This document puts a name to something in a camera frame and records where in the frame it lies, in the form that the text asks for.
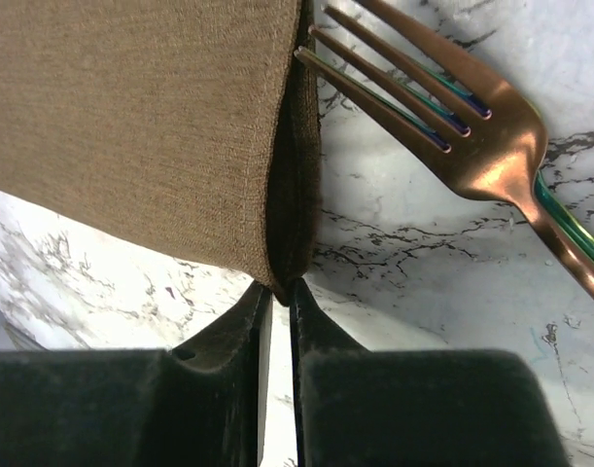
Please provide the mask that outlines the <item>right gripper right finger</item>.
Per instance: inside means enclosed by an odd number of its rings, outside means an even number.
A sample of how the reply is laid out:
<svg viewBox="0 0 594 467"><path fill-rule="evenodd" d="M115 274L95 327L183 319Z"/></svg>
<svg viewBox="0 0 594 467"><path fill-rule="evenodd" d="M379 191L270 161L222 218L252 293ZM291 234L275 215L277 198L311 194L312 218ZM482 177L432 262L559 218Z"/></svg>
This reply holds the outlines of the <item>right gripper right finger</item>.
<svg viewBox="0 0 594 467"><path fill-rule="evenodd" d="M302 466L565 466L539 382L494 350L370 351L318 306L290 298Z"/></svg>

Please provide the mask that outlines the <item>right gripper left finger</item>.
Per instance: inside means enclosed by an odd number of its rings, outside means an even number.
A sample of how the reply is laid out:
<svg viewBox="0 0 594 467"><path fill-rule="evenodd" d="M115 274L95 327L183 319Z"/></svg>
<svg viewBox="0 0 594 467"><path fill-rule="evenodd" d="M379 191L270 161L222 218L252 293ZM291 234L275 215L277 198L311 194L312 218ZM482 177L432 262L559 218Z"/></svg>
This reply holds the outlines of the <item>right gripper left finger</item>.
<svg viewBox="0 0 594 467"><path fill-rule="evenodd" d="M171 350L0 351L0 466L257 466L272 296Z"/></svg>

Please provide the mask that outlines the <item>brown cloth napkin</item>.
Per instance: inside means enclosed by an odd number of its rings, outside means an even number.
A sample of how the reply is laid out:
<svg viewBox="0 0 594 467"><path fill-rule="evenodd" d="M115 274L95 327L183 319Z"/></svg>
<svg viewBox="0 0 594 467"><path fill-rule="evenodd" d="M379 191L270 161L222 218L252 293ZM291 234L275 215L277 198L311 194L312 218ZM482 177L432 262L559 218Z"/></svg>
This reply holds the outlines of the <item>brown cloth napkin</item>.
<svg viewBox="0 0 594 467"><path fill-rule="evenodd" d="M316 236L308 1L0 1L0 191L281 302Z"/></svg>

